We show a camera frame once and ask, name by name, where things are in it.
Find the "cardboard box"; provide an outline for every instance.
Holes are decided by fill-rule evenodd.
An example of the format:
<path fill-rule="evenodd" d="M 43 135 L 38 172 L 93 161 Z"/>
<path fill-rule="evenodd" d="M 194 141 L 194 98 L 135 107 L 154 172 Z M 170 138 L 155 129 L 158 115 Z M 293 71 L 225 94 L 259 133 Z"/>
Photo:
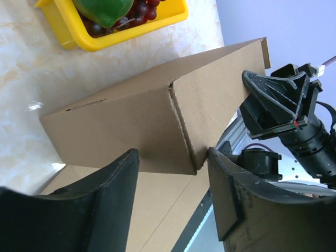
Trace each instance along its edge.
<path fill-rule="evenodd" d="M 196 174 L 247 92 L 269 68 L 266 39 L 167 62 L 41 119 L 63 162 L 103 167 L 130 148 L 140 171 Z"/>
<path fill-rule="evenodd" d="M 96 170 L 67 165 L 42 194 Z M 206 164 L 196 176 L 139 173 L 126 252 L 170 252 L 208 189 Z"/>

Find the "green fruit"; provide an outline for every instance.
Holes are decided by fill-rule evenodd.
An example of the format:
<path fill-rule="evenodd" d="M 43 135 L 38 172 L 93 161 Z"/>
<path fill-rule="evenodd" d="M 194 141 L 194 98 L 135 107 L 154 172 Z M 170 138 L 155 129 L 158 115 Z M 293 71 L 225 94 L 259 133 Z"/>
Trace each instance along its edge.
<path fill-rule="evenodd" d="M 103 28 L 112 27 L 131 9 L 134 0 L 72 0 L 78 11 Z"/>

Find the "yellow plastic container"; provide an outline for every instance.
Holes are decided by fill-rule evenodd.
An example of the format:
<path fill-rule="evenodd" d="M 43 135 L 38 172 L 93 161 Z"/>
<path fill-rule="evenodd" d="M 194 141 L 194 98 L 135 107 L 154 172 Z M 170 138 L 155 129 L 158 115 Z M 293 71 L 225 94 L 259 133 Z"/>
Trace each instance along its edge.
<path fill-rule="evenodd" d="M 79 46 L 86 51 L 97 51 L 175 24 L 188 17 L 186 0 L 166 0 L 160 2 L 157 7 L 155 20 L 110 35 L 92 38 L 86 31 L 72 0 L 38 0 L 35 7 L 42 9 L 58 41 L 67 50 Z"/>

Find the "white wall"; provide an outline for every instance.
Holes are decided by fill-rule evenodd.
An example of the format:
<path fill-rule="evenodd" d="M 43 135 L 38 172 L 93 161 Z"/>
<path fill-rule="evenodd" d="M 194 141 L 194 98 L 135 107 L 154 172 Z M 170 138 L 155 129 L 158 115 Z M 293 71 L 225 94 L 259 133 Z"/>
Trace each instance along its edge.
<path fill-rule="evenodd" d="M 225 45 L 267 36 L 272 69 L 288 63 L 320 65 L 336 55 L 336 1 L 217 0 Z M 336 62 L 320 78 L 319 100 L 336 108 Z M 330 115 L 317 105 L 316 115 L 330 128 Z M 280 140 L 263 141 L 289 154 Z"/>

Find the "white marble surface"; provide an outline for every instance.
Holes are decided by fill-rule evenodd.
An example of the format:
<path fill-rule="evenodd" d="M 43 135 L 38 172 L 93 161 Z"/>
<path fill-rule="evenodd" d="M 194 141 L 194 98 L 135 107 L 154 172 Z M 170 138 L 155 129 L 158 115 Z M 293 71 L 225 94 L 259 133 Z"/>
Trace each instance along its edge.
<path fill-rule="evenodd" d="M 0 185 L 28 194 L 64 167 L 41 115 L 166 61 L 223 46 L 215 0 L 188 0 L 186 21 L 94 53 L 63 50 L 35 3 L 0 0 Z"/>

